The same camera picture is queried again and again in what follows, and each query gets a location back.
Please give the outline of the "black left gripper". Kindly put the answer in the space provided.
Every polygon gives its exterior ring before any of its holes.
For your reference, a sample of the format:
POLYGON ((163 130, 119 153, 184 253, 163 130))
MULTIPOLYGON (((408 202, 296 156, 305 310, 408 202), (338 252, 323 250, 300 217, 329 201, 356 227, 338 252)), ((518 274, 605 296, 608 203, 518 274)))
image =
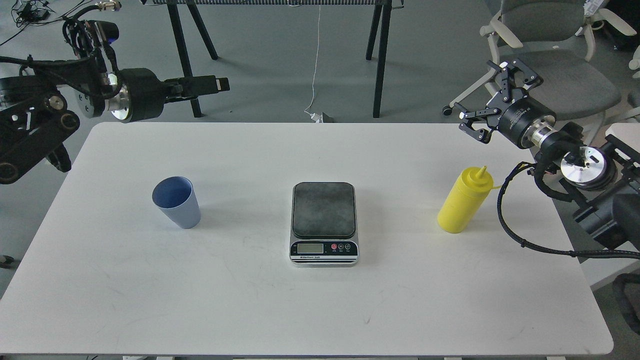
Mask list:
POLYGON ((185 76, 163 82, 147 68, 121 69, 118 80, 122 87, 110 100, 110 112, 122 123, 154 119, 162 114, 165 104, 230 91, 226 77, 185 76))

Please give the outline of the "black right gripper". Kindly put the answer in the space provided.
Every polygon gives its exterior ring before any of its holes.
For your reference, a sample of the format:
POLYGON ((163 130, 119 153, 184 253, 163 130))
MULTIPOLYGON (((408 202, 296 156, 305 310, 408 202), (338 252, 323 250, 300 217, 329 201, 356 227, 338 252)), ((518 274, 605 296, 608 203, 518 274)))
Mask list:
POLYGON ((483 144, 488 144, 497 130, 521 150, 541 147, 544 139, 555 132, 557 117, 546 105, 530 97, 529 89, 540 86, 544 82, 542 76, 519 58, 487 64, 497 71, 500 88, 485 109, 469 111, 455 104, 460 111, 458 128, 483 144), (474 129, 476 123, 486 125, 486 129, 474 129))

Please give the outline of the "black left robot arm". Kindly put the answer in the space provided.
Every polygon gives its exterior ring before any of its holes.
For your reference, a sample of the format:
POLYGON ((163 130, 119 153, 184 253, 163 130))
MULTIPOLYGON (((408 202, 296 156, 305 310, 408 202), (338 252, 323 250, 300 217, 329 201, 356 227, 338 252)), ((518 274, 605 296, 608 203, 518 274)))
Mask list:
POLYGON ((118 0, 98 1, 64 18, 62 34, 76 59, 34 60, 3 56, 33 74, 1 80, 1 182, 12 184, 41 160, 67 173, 72 162, 64 146, 80 127, 60 88, 74 89, 87 118, 110 112, 122 123, 155 119, 169 103, 190 101, 230 89, 225 77, 193 76, 159 80, 147 68, 119 68, 112 43, 119 38, 115 23, 85 20, 92 11, 117 11, 118 0))

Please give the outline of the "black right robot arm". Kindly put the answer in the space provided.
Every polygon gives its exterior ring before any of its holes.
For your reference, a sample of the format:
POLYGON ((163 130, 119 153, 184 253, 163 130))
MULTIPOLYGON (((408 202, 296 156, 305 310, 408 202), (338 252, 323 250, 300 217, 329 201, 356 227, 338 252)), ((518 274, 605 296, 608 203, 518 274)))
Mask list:
POLYGON ((582 127, 573 121, 556 129, 555 112, 530 95, 530 89, 544 82, 542 76, 521 59, 487 64, 494 70, 488 78, 499 78, 500 88, 485 108, 469 111, 454 101, 442 112, 449 116, 458 109, 460 129, 483 144, 489 143, 493 132, 499 132, 521 150, 538 148, 535 161, 517 164, 499 187, 497 215, 506 234, 522 248, 551 255, 637 260, 637 250, 621 250, 620 246, 628 242, 639 247, 638 151, 613 135, 606 136, 602 146, 589 146, 583 142, 582 127), (603 249, 552 249, 516 234, 503 216, 503 196, 510 182, 523 171, 549 198, 576 203, 574 221, 603 249))

